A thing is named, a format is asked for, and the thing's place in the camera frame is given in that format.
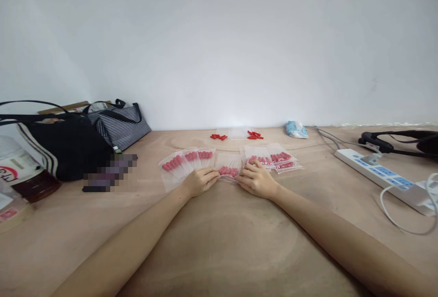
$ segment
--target white power strip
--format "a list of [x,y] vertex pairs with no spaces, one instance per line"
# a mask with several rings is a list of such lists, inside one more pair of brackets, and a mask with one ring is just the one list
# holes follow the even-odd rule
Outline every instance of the white power strip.
[[[361,160],[364,157],[363,155],[352,149],[337,150],[334,155],[382,188],[395,185],[395,187],[389,189],[388,192],[407,203],[416,211],[426,216],[435,215],[432,201],[426,192],[426,181],[412,183],[382,165],[369,165]],[[438,203],[437,181],[434,181],[430,185],[430,192]]]

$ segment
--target finger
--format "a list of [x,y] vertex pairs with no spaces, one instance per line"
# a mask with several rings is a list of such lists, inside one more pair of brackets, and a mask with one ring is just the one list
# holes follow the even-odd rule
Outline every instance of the finger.
[[259,171],[259,169],[257,167],[254,167],[253,165],[250,165],[250,164],[246,164],[245,165],[245,169],[248,169],[249,171],[252,171],[252,172],[258,172]]
[[244,183],[251,187],[253,180],[244,176],[237,175],[236,180],[238,180],[240,183]]
[[252,171],[249,171],[248,169],[242,169],[240,171],[240,174],[241,174],[241,176],[246,176],[246,177],[249,177],[249,178],[256,177],[256,173],[254,173]]
[[208,173],[210,173],[210,172],[217,172],[217,171],[218,171],[218,170],[217,170],[216,168],[213,168],[213,167],[202,168],[202,169],[199,170],[199,172],[200,172],[202,175],[206,175],[206,174],[208,174]]
[[249,193],[253,194],[252,188],[250,188],[248,185],[244,184],[244,183],[239,183],[240,187],[246,191],[248,191]]
[[219,176],[213,178],[210,182],[207,183],[207,190],[217,182],[217,180],[219,179]]
[[220,174],[218,172],[210,172],[207,175],[205,175],[202,179],[208,183],[209,181],[211,181],[212,179],[214,179],[215,177],[219,177]]
[[260,161],[258,161],[257,159],[251,160],[250,164],[256,165],[257,168],[260,168],[260,169],[264,168],[263,165],[260,163]]

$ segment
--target black headphones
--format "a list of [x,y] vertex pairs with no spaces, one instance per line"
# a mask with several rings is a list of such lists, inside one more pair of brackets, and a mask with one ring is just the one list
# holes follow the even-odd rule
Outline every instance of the black headphones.
[[[400,143],[417,143],[417,149],[420,152],[408,152],[394,150],[391,143],[385,142],[378,138],[379,135],[389,135],[394,140]],[[399,141],[392,135],[401,135],[415,138],[413,141]],[[400,132],[387,131],[387,132],[364,132],[362,137],[359,138],[360,144],[368,144],[370,146],[376,147],[382,153],[398,153],[407,156],[419,156],[423,158],[435,158],[438,159],[438,132],[431,130],[405,130]]]

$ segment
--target plastic bag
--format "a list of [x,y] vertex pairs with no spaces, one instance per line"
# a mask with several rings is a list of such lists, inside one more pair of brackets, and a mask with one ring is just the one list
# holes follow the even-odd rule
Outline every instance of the plastic bag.
[[184,179],[193,171],[182,151],[177,151],[167,156],[158,163],[161,170],[164,187],[169,192],[180,185]]
[[215,148],[202,147],[198,148],[198,156],[201,161],[201,168],[213,167]]
[[193,169],[202,168],[201,160],[199,159],[198,148],[184,149],[182,150],[182,153]]
[[239,175],[242,161],[239,154],[219,153],[215,168],[219,169],[219,181],[237,184],[235,177]]
[[286,123],[286,133],[295,138],[309,138],[306,128],[299,121],[288,121]]
[[256,128],[241,126],[241,127],[229,127],[229,128],[218,128],[216,134],[227,135],[228,140],[246,140],[248,138],[248,131],[257,132]]
[[245,145],[246,163],[251,160],[257,159],[268,171],[275,169],[275,165],[272,163],[271,155],[265,146],[250,146]]
[[279,143],[268,144],[267,149],[270,153],[272,163],[277,173],[288,172],[302,168],[297,159],[283,148]]

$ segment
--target wooden table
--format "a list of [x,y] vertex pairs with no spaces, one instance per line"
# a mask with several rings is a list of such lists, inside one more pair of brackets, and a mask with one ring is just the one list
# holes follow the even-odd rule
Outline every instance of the wooden table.
[[[356,142],[365,130],[389,129],[327,130]],[[137,168],[113,193],[83,193],[82,181],[64,184],[35,204],[31,218],[0,235],[0,295],[49,296],[113,233],[165,194],[157,163],[175,150],[212,146],[217,152],[238,152],[243,144],[272,142],[281,143],[304,166],[281,175],[274,173],[280,184],[342,216],[438,279],[438,232],[424,237],[394,227],[379,204],[381,187],[335,158],[331,141],[326,143],[313,130],[307,140],[287,136],[284,128],[259,131],[264,140],[218,141],[209,138],[213,130],[154,131],[125,152],[138,154]],[[352,148],[369,154],[361,147]],[[438,170],[432,160],[396,154],[384,156],[381,164],[415,182]],[[386,207],[407,228],[422,231],[433,223],[433,218],[417,213],[390,194]],[[180,211],[119,295],[291,294],[368,293],[277,206],[238,186],[219,182]]]

